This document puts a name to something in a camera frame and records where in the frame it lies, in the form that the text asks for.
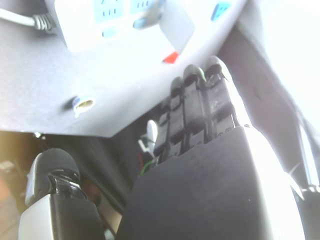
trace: blue button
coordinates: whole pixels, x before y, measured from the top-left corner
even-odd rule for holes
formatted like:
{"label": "blue button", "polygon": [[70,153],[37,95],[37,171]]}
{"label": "blue button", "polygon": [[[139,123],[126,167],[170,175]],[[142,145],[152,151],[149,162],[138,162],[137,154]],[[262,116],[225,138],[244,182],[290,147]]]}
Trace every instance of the blue button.
{"label": "blue button", "polygon": [[117,33],[117,28],[115,26],[109,27],[102,32],[104,38],[112,38]]}
{"label": "blue button", "polygon": [[135,20],[133,23],[133,28],[135,29],[142,29],[147,23],[146,18],[140,18],[138,20]]}

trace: table surface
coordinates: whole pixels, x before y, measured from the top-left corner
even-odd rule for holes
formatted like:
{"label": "table surface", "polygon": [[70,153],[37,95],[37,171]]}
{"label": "table surface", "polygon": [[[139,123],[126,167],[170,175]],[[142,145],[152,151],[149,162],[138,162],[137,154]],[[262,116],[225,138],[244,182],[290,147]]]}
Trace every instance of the table surface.
{"label": "table surface", "polygon": [[[74,54],[56,35],[0,20],[0,129],[113,136],[169,95],[187,65],[202,66],[218,52],[246,1],[231,2],[218,23],[195,22],[175,64],[162,63],[172,49],[158,26]],[[216,2],[210,4],[213,10]],[[3,0],[0,8],[26,16],[46,12],[42,0]],[[75,96],[93,97],[96,105],[75,118],[68,108]]]}

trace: robotic hand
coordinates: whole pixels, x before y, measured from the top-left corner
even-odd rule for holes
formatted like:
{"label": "robotic hand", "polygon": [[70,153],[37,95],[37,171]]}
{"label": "robotic hand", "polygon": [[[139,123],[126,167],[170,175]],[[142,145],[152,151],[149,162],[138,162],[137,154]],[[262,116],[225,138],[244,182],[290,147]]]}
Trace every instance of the robotic hand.
{"label": "robotic hand", "polygon": [[[217,57],[190,65],[162,104],[153,168],[139,178],[117,240],[303,240],[297,204],[264,136],[254,129]],[[67,153],[34,161],[20,240],[104,239]]]}

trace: red wire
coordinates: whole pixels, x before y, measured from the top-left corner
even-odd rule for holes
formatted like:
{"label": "red wire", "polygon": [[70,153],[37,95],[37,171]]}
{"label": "red wire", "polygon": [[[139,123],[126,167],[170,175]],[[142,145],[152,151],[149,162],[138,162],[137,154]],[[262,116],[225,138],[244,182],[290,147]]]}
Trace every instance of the red wire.
{"label": "red wire", "polygon": [[142,156],[140,153],[138,153],[138,159],[140,163],[140,171],[144,168],[144,161],[142,160]]}

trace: outlet slot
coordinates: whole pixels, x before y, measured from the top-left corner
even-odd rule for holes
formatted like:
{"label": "outlet slot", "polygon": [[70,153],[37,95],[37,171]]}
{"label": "outlet slot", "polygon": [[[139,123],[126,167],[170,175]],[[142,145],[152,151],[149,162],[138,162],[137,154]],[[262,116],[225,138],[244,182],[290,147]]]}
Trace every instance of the outlet slot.
{"label": "outlet slot", "polygon": [[221,3],[218,3],[214,10],[213,10],[213,13],[212,13],[212,16],[211,16],[211,21],[214,22],[216,21],[222,14],[225,13],[225,11],[230,8],[231,4],[228,3],[228,2],[221,2]]}
{"label": "outlet slot", "polygon": [[93,0],[95,21],[101,23],[122,17],[124,2],[125,0]]}
{"label": "outlet slot", "polygon": [[131,13],[141,13],[148,11],[154,7],[155,0],[132,0]]}

